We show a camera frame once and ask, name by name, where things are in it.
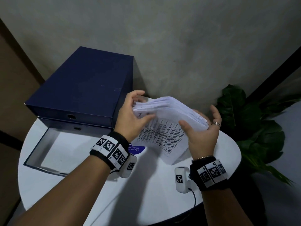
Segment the green leafy plant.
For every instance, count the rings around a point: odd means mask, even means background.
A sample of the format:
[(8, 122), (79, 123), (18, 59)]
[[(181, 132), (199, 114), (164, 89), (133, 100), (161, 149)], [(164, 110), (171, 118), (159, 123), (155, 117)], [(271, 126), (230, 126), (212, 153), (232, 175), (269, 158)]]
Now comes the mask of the green leafy plant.
[(285, 140), (282, 127), (271, 118), (300, 101), (301, 94), (295, 94), (274, 102), (247, 102), (245, 91), (239, 86), (229, 84), (222, 90), (216, 108), (222, 118), (221, 131), (230, 136), (241, 151), (239, 172), (249, 175), (268, 172), (292, 186), (292, 180), (268, 165), (282, 156)]

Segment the black metal frame bar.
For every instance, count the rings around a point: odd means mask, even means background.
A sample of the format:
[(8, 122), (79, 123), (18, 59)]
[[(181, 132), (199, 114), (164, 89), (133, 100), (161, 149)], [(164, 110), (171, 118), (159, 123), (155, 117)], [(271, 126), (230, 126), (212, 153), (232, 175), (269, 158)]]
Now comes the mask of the black metal frame bar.
[(301, 46), (246, 98), (246, 102), (262, 100), (300, 67)]

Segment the black wristband with marker tags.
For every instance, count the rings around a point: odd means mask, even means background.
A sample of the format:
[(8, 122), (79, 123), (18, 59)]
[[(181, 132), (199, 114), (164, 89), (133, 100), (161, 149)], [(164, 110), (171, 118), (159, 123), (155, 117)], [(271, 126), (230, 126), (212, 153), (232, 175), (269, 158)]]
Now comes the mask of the black wristband with marker tags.
[(129, 158), (129, 142), (124, 136), (115, 131), (103, 135), (89, 152), (105, 162), (111, 170), (120, 170)]
[(205, 156), (191, 161), (190, 179), (201, 192), (228, 189), (228, 174), (220, 160), (214, 156)]

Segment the round blue sticker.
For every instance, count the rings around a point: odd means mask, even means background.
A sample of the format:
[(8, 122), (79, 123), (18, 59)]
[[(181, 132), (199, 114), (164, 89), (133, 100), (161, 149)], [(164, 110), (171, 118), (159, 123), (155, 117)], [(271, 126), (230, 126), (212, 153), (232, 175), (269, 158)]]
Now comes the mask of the round blue sticker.
[(132, 145), (132, 143), (129, 144), (128, 151), (133, 154), (137, 155), (145, 150), (145, 146), (139, 146), (139, 145)]

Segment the person's right hand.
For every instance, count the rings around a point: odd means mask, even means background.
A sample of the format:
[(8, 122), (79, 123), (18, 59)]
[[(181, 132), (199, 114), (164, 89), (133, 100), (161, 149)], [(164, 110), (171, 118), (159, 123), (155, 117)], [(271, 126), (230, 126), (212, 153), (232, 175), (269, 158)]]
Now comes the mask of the person's right hand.
[(212, 122), (204, 114), (198, 110), (194, 110), (207, 120), (209, 126), (205, 131), (195, 131), (197, 133), (196, 136), (193, 139), (188, 139), (188, 148), (193, 160), (205, 156), (213, 156), (214, 148), (219, 136), (222, 118), (218, 109), (214, 105), (210, 106), (210, 110), (213, 116)]

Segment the person's left forearm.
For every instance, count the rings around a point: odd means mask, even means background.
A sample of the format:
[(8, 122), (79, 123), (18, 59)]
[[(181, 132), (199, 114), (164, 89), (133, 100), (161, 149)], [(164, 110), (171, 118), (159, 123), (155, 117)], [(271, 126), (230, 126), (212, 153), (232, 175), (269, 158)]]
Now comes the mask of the person's left forearm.
[(88, 156), (13, 226), (83, 226), (110, 172), (104, 161)]

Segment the person's right forearm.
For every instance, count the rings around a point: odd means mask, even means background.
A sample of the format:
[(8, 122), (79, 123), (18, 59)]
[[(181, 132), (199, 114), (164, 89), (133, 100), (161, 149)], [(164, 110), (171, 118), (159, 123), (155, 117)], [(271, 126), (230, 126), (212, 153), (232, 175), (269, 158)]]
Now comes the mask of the person's right forearm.
[(254, 226), (230, 188), (201, 191), (208, 226)]

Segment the person's left hand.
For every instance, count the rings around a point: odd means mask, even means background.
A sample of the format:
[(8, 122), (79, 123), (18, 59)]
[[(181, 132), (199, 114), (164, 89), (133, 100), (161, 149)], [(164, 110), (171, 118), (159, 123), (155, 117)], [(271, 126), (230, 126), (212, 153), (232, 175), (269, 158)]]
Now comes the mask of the person's left hand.
[(138, 119), (133, 113), (134, 102), (145, 102), (142, 97), (145, 94), (143, 90), (134, 90), (129, 92), (122, 107), (119, 110), (114, 131), (120, 133), (131, 143), (141, 132), (144, 126), (139, 126)]

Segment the stack of printed white papers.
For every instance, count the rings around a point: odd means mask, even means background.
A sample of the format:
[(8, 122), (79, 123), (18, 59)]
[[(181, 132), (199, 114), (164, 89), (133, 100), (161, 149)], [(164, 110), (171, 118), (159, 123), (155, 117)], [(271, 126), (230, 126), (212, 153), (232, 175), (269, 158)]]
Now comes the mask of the stack of printed white papers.
[(196, 131), (209, 127), (205, 118), (173, 97), (136, 102), (133, 113), (139, 119), (148, 114), (155, 114), (156, 117), (144, 126), (131, 142), (132, 146), (153, 149), (168, 165), (175, 164), (188, 149), (188, 137), (179, 125), (180, 120), (186, 121)]

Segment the navy blue box lid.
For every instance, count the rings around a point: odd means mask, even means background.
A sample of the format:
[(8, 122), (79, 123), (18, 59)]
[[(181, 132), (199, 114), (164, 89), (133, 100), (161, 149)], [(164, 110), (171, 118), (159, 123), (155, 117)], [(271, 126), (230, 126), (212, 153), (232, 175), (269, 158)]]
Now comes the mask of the navy blue box lid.
[(80, 46), (25, 105), (39, 118), (114, 128), (133, 64), (133, 56)]

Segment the brown wooden door panel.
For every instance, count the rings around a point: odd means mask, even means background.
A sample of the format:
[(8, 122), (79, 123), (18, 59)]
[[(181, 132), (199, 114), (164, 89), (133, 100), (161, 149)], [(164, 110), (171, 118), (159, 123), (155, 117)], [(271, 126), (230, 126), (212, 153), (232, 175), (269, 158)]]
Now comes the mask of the brown wooden door panel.
[(36, 117), (24, 105), (44, 79), (0, 18), (0, 225), (20, 203), (18, 161)]

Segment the navy blue box base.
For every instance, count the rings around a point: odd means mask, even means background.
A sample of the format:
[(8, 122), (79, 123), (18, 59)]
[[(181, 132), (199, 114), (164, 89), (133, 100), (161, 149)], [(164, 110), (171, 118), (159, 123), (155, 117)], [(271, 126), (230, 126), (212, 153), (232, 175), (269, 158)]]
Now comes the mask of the navy blue box base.
[(24, 166), (62, 177), (81, 164), (89, 156), (92, 146), (112, 131), (103, 126), (44, 118), (40, 120), (47, 130), (25, 160)]

